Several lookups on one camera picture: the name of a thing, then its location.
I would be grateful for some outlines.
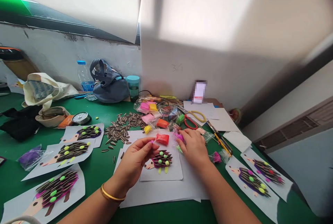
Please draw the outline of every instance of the hedgehog drawing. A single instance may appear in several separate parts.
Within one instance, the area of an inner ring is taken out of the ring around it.
[[[74,142],[74,141],[79,141],[79,140],[84,140],[84,139],[89,139],[89,138],[96,138],[100,136],[102,133],[102,130],[95,126],[83,126],[82,129],[80,129],[76,134],[69,140],[62,140],[63,142]]]
[[[284,180],[281,178],[281,175],[276,171],[274,171],[267,162],[247,158],[246,154],[244,154],[244,156],[255,166],[258,174],[262,174],[263,176],[266,177],[267,182],[272,181],[279,185],[284,184]]]
[[[266,189],[266,185],[263,184],[251,170],[246,168],[232,168],[229,166],[232,172],[234,172],[244,183],[244,188],[249,186],[254,191],[254,196],[257,197],[258,194],[266,197],[271,197],[268,194],[268,190]]]
[[[42,208],[47,208],[46,216],[49,216],[55,203],[62,198],[63,202],[67,202],[70,196],[70,190],[79,179],[76,171],[64,172],[58,178],[51,178],[49,181],[36,189],[36,196],[29,207],[22,215],[34,216]]]
[[[88,151],[89,145],[90,142],[73,142],[69,145],[64,145],[56,156],[54,156],[46,163],[40,163],[40,166],[44,167],[50,164],[61,162],[58,166],[60,167],[61,165],[65,164],[69,158],[70,160],[67,163],[70,163],[75,159],[75,157],[86,153]]]
[[[164,172],[168,173],[168,166],[172,164],[172,156],[169,152],[166,150],[160,150],[160,152],[155,155],[153,159],[150,159],[148,164],[145,164],[146,169],[153,169],[158,168],[159,174],[161,174],[161,170],[164,167]]]

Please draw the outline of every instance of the scissors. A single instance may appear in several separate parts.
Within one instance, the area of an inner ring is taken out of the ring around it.
[[[194,111],[194,110],[193,110],[193,111],[187,111],[187,110],[184,109],[184,107],[181,106],[178,102],[177,102],[177,104],[175,104],[175,106],[176,106],[180,111],[182,111],[182,112],[184,113],[184,124],[185,124],[186,127],[190,128],[190,129],[193,129],[193,130],[196,130],[196,129],[198,128],[198,125],[196,124],[196,122],[193,121],[190,117],[188,117],[187,114],[192,114],[192,115],[193,115],[196,119],[198,119],[200,122],[206,122],[206,117],[204,116],[203,113],[198,112],[198,111]],[[188,125],[188,123],[186,122],[187,119],[192,123],[192,125],[194,125],[194,127],[190,127],[190,126]]]

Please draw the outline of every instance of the green table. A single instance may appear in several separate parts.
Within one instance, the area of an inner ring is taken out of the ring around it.
[[[23,100],[23,95],[15,93],[0,97],[0,112],[11,107],[20,110],[20,105]],[[53,102],[52,106],[63,106],[71,114],[75,114],[79,111],[87,111],[92,117],[91,124],[104,123],[105,126],[109,126],[110,122],[114,121],[119,113],[134,112],[133,103],[130,102],[103,104],[98,101],[90,102],[85,99],[75,100],[74,98],[71,98]],[[5,116],[0,117],[0,125],[7,120],[8,118]],[[0,156],[7,158],[7,161],[0,167],[0,205],[3,205],[6,201],[67,169],[59,169],[46,175],[21,182],[20,180],[23,179],[28,172],[24,171],[19,163],[16,162],[23,153],[39,144],[42,144],[42,148],[46,149],[47,145],[59,143],[64,131],[65,130],[43,127],[36,135],[24,142],[17,142],[7,133],[0,131]],[[114,155],[116,157],[118,156],[119,149],[123,144],[118,142],[114,150],[102,153],[101,150],[106,148],[104,145],[106,140],[107,137],[104,136],[101,147],[94,149],[92,154],[85,161],[80,163],[86,182],[85,196],[50,223],[56,223],[61,220],[113,175],[115,164],[112,163],[112,159]],[[230,146],[233,148],[234,155],[237,159],[245,165],[243,159],[240,158],[239,150],[231,144]],[[221,147],[214,140],[211,140],[207,149],[208,153],[211,154],[214,151],[220,151]],[[262,223],[273,223],[235,184],[225,170],[223,163],[218,164],[216,167]],[[172,223],[216,223],[213,208],[209,200],[203,200],[201,203],[193,200],[164,202],[118,209],[112,218],[112,223],[146,223],[148,219],[158,220],[161,216],[170,220]],[[283,200],[279,201],[277,219],[279,224],[318,223],[320,221],[320,219],[312,213],[307,205],[293,191],[289,193],[288,203]]]

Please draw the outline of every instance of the hand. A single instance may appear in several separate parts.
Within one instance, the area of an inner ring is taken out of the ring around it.
[[[177,139],[185,158],[195,170],[199,170],[206,163],[210,163],[204,137],[196,130],[186,128],[179,130],[186,144]]]
[[[114,197],[123,198],[138,181],[145,163],[158,154],[157,144],[151,143],[154,137],[136,140],[125,152],[114,175],[105,183],[104,189]]]

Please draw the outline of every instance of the gray bag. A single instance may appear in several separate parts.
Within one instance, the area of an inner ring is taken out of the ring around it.
[[[126,77],[111,68],[104,59],[94,59],[90,65],[92,78],[100,82],[95,83],[94,95],[100,102],[116,103],[129,97]]]

